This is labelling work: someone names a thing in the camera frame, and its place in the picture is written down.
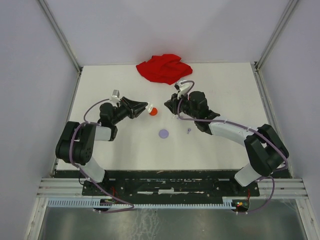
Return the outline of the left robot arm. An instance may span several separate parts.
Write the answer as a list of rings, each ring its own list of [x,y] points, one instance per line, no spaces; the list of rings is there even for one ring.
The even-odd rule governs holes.
[[[87,120],[87,114],[99,105],[97,122]],[[117,124],[125,118],[135,119],[145,110],[152,110],[149,102],[139,102],[126,97],[103,99],[92,105],[83,116],[83,122],[68,121],[55,148],[58,159],[76,167],[81,174],[93,182],[93,189],[99,195],[106,195],[111,189],[107,171],[94,159],[94,144],[98,141],[115,140]]]

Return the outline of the orange earbud charging case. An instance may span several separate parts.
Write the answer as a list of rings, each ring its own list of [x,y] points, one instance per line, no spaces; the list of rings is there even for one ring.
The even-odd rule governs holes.
[[[156,107],[153,107],[153,108],[151,109],[151,111],[149,112],[149,114],[150,114],[151,116],[156,116],[156,115],[158,114],[157,108],[156,108]]]

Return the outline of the white earbud charging case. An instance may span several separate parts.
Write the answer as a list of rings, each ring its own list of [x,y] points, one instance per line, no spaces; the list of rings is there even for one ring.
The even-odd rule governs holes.
[[[153,104],[148,102],[145,109],[147,110],[148,113],[150,113],[153,110]]]

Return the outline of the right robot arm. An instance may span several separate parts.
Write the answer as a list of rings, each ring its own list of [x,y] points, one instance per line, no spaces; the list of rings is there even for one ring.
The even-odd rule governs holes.
[[[164,105],[179,119],[193,121],[201,132],[226,138],[245,147],[249,163],[229,183],[234,195],[242,195],[252,182],[287,167],[289,152],[271,125],[248,127],[231,122],[209,108],[206,96],[201,91],[193,91],[187,96],[174,93]]]

